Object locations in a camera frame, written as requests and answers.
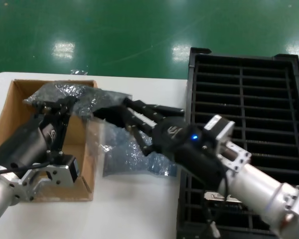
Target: black crate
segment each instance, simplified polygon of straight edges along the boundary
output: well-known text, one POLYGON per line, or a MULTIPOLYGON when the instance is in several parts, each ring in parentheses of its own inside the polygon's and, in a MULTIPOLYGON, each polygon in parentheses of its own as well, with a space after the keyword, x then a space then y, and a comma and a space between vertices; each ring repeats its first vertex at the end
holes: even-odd
MULTIPOLYGON (((299 185, 298 56, 216 56, 191 48, 186 121, 204 127, 215 114, 236 122, 232 141, 252 153, 252 165, 299 185)), ((197 239, 205 227, 201 191, 202 185, 182 171, 178 239, 197 239)), ((209 206, 215 214, 219 203, 209 206)), ((274 237, 258 215, 237 203, 226 204, 217 227, 226 239, 274 237)))

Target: cable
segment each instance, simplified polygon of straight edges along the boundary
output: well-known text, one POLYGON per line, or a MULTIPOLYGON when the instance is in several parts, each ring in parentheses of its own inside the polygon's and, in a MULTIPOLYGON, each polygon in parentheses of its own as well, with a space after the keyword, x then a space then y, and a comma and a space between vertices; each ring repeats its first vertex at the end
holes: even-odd
MULTIPOLYGON (((219 165, 220 167, 220 170, 221 170, 221 173, 222 173, 222 176, 225 180, 225 195, 224 195, 224 200, 223 200, 223 203, 222 205, 220 206, 219 210, 216 212, 215 216, 213 218, 211 218, 209 220, 209 222, 206 224, 206 227, 202 230, 201 234, 200 234, 200 238, 203 238, 204 236, 204 233, 206 232, 207 229, 210 228, 210 225, 213 223, 213 222, 216 222, 217 219, 220 217, 220 215, 222 214, 225 206, 226 206, 226 201, 227 201, 227 198, 228 198, 228 195, 229 195, 229 190, 228 190, 228 178, 227 178, 227 175, 226 175, 226 171, 224 169, 224 166, 223 164, 218 160, 218 159, 215 159, 216 163, 219 165)), ((202 207, 203 207, 203 214, 205 216, 208 216, 208 214, 210 214, 209 212, 209 209, 207 207, 207 205, 205 204, 202 204, 202 207)))
POLYGON ((17 173, 17 172, 28 171, 30 169, 44 168, 44 167, 48 166, 49 164, 50 164, 50 162, 45 162, 45 163, 40 163, 40 164, 35 164, 35 165, 25 166, 25 167, 20 167, 20 168, 4 169, 4 170, 0 170, 0 174, 17 173))

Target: cardboard box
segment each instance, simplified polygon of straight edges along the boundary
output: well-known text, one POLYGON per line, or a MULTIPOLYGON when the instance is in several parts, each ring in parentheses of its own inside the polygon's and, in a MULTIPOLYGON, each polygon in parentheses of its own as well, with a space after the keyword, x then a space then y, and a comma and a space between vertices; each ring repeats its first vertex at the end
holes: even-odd
MULTIPOLYGON (((27 122, 34 110, 22 100, 31 96, 41 86, 50 81, 14 80, 11 82, 5 104, 0 116, 0 145, 5 142, 14 131, 27 122)), ((75 84, 85 84, 97 87, 94 81, 71 81, 75 84)), ((74 187, 63 188, 57 186, 44 187, 37 194, 37 202, 55 201, 92 201, 94 190, 94 174, 96 159, 86 147, 86 126, 75 116, 72 116, 67 128, 62 151, 74 155, 79 164, 80 175, 74 187)))

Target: robotic arm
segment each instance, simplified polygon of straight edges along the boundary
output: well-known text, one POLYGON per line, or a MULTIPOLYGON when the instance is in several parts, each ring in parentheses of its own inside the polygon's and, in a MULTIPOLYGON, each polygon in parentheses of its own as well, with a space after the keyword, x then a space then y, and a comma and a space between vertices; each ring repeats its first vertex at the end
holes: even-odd
POLYGON ((32 201, 45 185, 71 187, 76 158, 61 151, 75 97, 35 102, 36 114, 0 146, 0 217, 19 201, 32 201), (46 172, 48 178, 40 178, 46 172))
MULTIPOLYGON (((130 99, 125 99, 121 106, 100 109, 94 115, 126 128, 144 155, 161 153, 225 199, 231 195, 240 200, 259 214, 277 236, 299 238, 299 186, 280 183, 249 164, 251 153, 230 141, 233 121, 216 115, 200 130, 185 123, 182 117, 170 117, 173 114, 161 107, 130 99), (131 110, 156 125, 149 126, 131 110), (139 130, 152 137, 152 145, 144 143, 139 130)), ((219 237, 214 221, 209 226, 214 236, 219 237)))

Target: epoxy floor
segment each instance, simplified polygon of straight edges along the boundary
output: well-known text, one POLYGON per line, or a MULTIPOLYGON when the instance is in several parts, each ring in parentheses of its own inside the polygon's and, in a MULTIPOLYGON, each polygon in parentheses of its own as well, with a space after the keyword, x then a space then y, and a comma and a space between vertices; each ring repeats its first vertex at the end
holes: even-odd
POLYGON ((0 72, 186 79, 192 46, 299 55, 299 0, 0 0, 0 72))

